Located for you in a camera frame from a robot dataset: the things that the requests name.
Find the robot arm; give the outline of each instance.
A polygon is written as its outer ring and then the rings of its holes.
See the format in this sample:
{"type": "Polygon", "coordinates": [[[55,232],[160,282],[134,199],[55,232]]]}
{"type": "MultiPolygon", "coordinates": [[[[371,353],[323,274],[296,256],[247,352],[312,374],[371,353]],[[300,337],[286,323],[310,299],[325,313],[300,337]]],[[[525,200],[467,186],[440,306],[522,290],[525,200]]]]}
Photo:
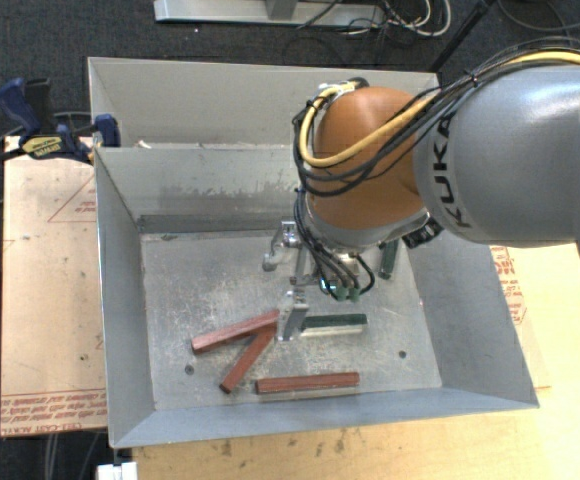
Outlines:
{"type": "Polygon", "coordinates": [[[580,49],[503,52],[414,97],[346,84],[295,120],[295,220],[326,278],[345,283],[337,260],[433,224],[484,244],[576,242],[580,253],[580,49]]]}

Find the wooden plank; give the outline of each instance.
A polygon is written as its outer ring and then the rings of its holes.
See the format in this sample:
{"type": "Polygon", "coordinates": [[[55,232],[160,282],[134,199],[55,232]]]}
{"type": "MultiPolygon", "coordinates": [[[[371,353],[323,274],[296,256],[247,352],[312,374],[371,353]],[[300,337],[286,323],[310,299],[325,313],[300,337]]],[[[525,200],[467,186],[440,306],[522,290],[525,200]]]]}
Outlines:
{"type": "Polygon", "coordinates": [[[261,328],[276,324],[278,318],[279,310],[273,309],[272,311],[249,318],[248,320],[243,320],[217,331],[197,336],[192,339],[192,351],[195,354],[201,354],[230,341],[252,336],[261,330],[261,328]]]}
{"type": "Polygon", "coordinates": [[[255,389],[258,394],[263,395],[266,393],[344,388],[358,385],[358,372],[340,372],[321,375],[304,375],[298,377],[259,379],[255,382],[255,389]]]}
{"type": "Polygon", "coordinates": [[[225,379],[223,379],[223,382],[219,385],[225,393],[230,394],[236,385],[239,384],[246,372],[274,339],[276,333],[277,326],[275,325],[274,327],[266,327],[263,331],[257,334],[256,338],[250,345],[248,345],[248,348],[239,358],[237,364],[234,365],[232,370],[230,370],[225,379]]]}

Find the blue clamp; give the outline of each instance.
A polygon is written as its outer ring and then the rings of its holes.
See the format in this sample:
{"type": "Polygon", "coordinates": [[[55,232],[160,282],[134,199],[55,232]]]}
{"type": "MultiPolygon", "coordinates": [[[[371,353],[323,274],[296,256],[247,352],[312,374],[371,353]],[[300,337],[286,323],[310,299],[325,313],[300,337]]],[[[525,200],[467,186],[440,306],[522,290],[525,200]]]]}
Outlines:
{"type": "MultiPolygon", "coordinates": [[[[66,124],[56,123],[50,111],[49,90],[47,80],[26,84],[23,78],[10,80],[0,89],[1,109],[24,131],[19,138],[20,150],[39,160],[71,158],[92,163],[92,148],[81,142],[66,124]]],[[[117,122],[110,114],[97,116],[90,131],[94,133],[95,146],[121,145],[117,122]]]]}

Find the gray metal tray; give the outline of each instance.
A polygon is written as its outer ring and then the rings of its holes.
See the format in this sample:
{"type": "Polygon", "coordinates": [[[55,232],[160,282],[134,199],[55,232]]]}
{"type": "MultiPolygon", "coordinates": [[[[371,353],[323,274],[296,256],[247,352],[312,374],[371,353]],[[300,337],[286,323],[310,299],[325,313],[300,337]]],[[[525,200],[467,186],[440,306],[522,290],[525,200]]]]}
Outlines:
{"type": "MultiPolygon", "coordinates": [[[[195,67],[170,64],[173,72],[195,67]]],[[[96,67],[97,76],[106,65],[96,67]]],[[[256,78],[260,67],[250,69],[256,78]]],[[[313,76],[332,79],[317,71],[313,76]]],[[[270,72],[273,85],[293,79],[287,68],[270,72]]],[[[128,90],[127,80],[123,85],[128,90]]],[[[97,98],[123,106],[119,95],[97,98]]],[[[189,137],[182,123],[180,135],[189,137]]],[[[365,331],[275,341],[237,388],[223,393],[219,383],[247,341],[200,355],[190,341],[273,308],[287,316],[292,263],[264,272],[261,260],[291,213],[297,179],[290,145],[256,137],[250,145],[150,141],[141,127],[143,135],[126,137],[126,145],[141,136],[152,149],[100,148],[95,159],[111,446],[538,405],[489,248],[448,233],[415,250],[400,248],[393,277],[378,279],[358,303],[307,290],[309,314],[363,312],[365,331]],[[342,370],[357,370],[359,386],[273,397],[253,389],[264,376],[342,370]]],[[[154,129],[158,136],[158,122],[154,129]]],[[[370,264],[375,253],[367,254],[370,264]]]]}

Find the black floor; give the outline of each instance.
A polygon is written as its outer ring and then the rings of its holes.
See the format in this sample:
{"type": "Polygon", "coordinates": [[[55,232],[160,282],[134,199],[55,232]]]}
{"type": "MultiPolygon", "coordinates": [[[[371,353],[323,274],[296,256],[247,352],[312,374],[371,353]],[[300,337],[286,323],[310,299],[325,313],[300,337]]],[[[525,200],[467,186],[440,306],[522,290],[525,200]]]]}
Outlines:
{"type": "MultiPolygon", "coordinates": [[[[479,0],[450,0],[451,28],[433,39],[398,30],[343,36],[319,27],[157,24],[153,1],[0,0],[0,87],[14,77],[48,77],[55,110],[87,111],[90,56],[426,71],[479,0]]],[[[501,1],[526,26],[514,23],[493,5],[443,65],[444,81],[503,48],[563,35],[559,30],[563,24],[580,23],[580,0],[501,1]]],[[[580,39],[580,26],[568,27],[567,33],[580,39]]],[[[13,122],[0,111],[0,135],[11,128],[13,122]]],[[[0,167],[0,198],[2,190],[0,167]]],[[[0,265],[2,223],[0,206],[0,265]]],[[[45,478],[46,452],[52,451],[48,445],[53,444],[53,478],[78,479],[82,471],[83,478],[91,478],[97,464],[114,460],[105,435],[64,434],[56,443],[45,437],[0,439],[0,479],[45,478]]]]}

